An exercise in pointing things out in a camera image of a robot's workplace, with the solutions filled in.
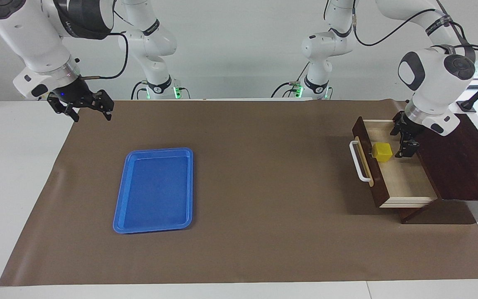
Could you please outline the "dark wooden drawer cabinet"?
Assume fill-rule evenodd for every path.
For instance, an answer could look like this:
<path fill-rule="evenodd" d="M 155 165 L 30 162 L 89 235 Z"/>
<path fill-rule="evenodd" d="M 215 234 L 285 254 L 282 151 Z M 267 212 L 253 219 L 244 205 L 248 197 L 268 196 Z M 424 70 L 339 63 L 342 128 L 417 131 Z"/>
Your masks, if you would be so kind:
<path fill-rule="evenodd" d="M 466 114 L 449 135 L 427 129 L 416 136 L 417 156 L 437 199 L 422 208 L 403 208 L 408 225 L 472 225 L 478 222 L 478 129 Z"/>

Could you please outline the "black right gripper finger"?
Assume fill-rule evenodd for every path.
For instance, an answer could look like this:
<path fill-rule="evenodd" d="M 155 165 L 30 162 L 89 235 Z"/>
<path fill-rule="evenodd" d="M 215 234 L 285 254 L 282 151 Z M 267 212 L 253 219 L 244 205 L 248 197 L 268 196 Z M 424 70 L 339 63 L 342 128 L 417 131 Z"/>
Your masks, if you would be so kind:
<path fill-rule="evenodd" d="M 114 105 L 114 101 L 105 90 L 92 93 L 91 109 L 101 112 L 107 121 L 111 121 L 112 119 Z"/>
<path fill-rule="evenodd" d="M 57 114 L 64 114 L 70 117 L 75 123 L 78 122 L 79 116 L 78 113 L 74 110 L 71 105 L 64 106 L 59 100 L 50 100 L 50 106 Z"/>

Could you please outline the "blue plastic tray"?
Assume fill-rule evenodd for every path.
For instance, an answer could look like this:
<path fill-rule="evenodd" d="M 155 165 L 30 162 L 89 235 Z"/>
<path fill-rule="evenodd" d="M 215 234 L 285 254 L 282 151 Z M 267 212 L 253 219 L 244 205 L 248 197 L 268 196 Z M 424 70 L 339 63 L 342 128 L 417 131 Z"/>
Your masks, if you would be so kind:
<path fill-rule="evenodd" d="M 130 152 L 112 228 L 116 233 L 182 230 L 193 220 L 194 153 L 190 148 Z"/>

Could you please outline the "yellow cube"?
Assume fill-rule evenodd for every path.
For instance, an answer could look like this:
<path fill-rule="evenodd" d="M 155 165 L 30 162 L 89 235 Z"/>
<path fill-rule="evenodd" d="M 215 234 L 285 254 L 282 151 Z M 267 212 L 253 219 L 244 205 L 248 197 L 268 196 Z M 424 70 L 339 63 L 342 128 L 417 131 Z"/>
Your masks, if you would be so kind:
<path fill-rule="evenodd" d="M 387 142 L 376 142 L 372 145 L 372 157 L 378 162 L 388 162 L 393 157 L 391 145 Z"/>

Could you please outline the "brown table mat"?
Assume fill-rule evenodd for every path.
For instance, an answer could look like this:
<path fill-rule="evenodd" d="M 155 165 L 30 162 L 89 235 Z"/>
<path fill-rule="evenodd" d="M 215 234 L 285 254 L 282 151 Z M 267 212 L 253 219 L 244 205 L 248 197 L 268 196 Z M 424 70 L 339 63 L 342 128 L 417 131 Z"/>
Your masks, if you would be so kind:
<path fill-rule="evenodd" d="M 478 279 L 478 225 L 406 225 L 377 209 L 349 141 L 378 101 L 118 101 L 80 110 L 0 286 Z M 183 230 L 119 234 L 125 157 L 194 153 Z"/>

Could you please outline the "wooden drawer with white handle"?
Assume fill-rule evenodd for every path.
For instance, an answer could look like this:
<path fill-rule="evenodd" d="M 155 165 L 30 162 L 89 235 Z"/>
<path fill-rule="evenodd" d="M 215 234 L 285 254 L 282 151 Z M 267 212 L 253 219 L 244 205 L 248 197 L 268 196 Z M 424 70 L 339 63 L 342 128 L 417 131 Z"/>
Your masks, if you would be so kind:
<path fill-rule="evenodd" d="M 421 208 L 438 198 L 417 155 L 392 157 L 379 162 L 372 155 L 378 142 L 390 144 L 393 153 L 399 148 L 399 136 L 390 135 L 391 120 L 357 118 L 349 143 L 351 158 L 360 181 L 366 183 L 377 208 Z"/>

